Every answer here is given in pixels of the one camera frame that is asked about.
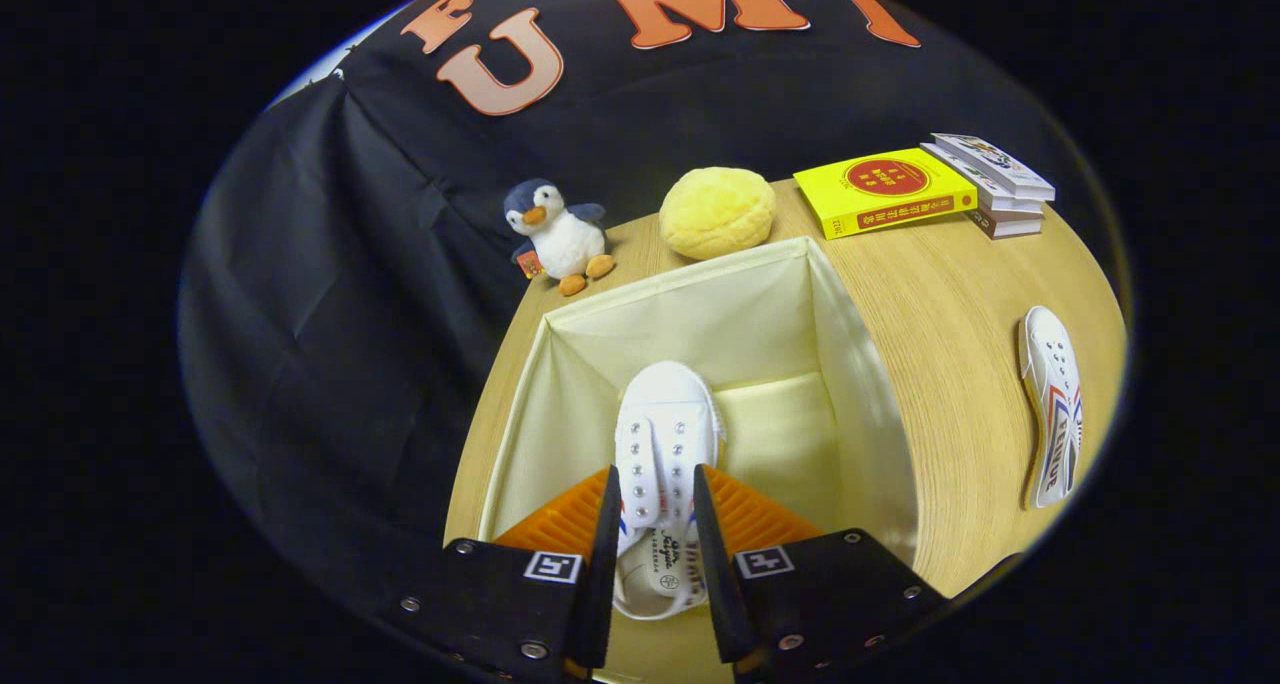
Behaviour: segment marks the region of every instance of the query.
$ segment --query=white sneaker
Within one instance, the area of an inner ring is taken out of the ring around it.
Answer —
[[[684,364],[652,364],[627,384],[614,430],[622,523],[613,606],[622,615],[667,619],[707,601],[694,468],[716,466],[723,438],[710,389]]]
[[[1023,382],[1039,420],[1027,502],[1041,509],[1062,501],[1075,487],[1084,436],[1080,369],[1066,327],[1043,306],[1027,313],[1018,343]]]

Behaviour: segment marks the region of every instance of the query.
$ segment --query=storage box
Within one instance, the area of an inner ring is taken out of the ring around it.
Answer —
[[[808,237],[547,314],[499,443],[480,538],[497,538],[611,464],[623,389],[666,359],[691,366],[713,391],[727,428],[719,469],[819,529],[860,526],[913,562],[915,482],[897,402],[844,283]],[[705,605],[659,621],[614,612],[608,662],[594,675],[732,680]]]

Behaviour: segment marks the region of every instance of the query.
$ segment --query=wood grain surface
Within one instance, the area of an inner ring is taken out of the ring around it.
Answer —
[[[813,237],[879,350],[915,469],[914,567],[942,594],[955,596],[1006,555],[1025,551],[1062,511],[1062,505],[1027,510],[1021,503],[1038,433],[1018,370],[1018,323],[1043,305],[1071,337],[1083,379],[1083,479],[1124,378],[1126,333],[1116,297],[1051,208],[1037,236],[991,241],[964,214],[948,214],[827,241],[795,181],[773,188],[778,211],[767,241]],[[531,279],[467,434],[444,542],[479,534],[485,487],[541,316],[692,263],[662,242],[658,215],[608,229],[608,238],[617,268],[582,293],[563,297],[553,279]]]

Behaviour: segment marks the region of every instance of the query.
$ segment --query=screw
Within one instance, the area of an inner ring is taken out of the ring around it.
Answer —
[[[538,642],[525,642],[520,646],[520,653],[529,658],[547,658],[547,647]]]

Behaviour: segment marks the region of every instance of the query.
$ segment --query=yellow book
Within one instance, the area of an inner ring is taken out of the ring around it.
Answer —
[[[978,206],[973,183],[919,147],[805,169],[795,178],[828,240]]]

